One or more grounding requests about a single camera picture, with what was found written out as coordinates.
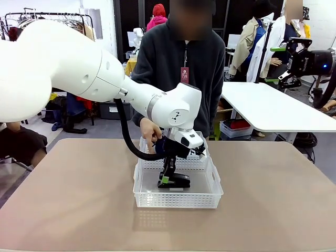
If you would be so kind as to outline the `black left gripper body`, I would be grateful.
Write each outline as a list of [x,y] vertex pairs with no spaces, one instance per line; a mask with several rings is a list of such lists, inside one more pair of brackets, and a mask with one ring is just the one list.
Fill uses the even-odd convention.
[[190,153],[190,149],[176,141],[165,139],[164,152],[171,156],[186,159]]

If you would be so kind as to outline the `person's right hand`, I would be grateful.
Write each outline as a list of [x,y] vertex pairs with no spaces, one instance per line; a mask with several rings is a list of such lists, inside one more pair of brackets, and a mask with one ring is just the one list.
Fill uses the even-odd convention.
[[162,138],[162,131],[160,127],[148,118],[142,118],[140,121],[140,130],[142,137],[147,141],[149,153],[154,154],[155,149],[153,145],[158,139]]

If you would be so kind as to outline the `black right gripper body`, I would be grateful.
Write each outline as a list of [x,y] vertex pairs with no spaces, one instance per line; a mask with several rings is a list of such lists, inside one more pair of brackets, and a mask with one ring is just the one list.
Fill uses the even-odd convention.
[[295,77],[330,76],[333,72],[333,49],[302,49],[289,59],[288,72]]

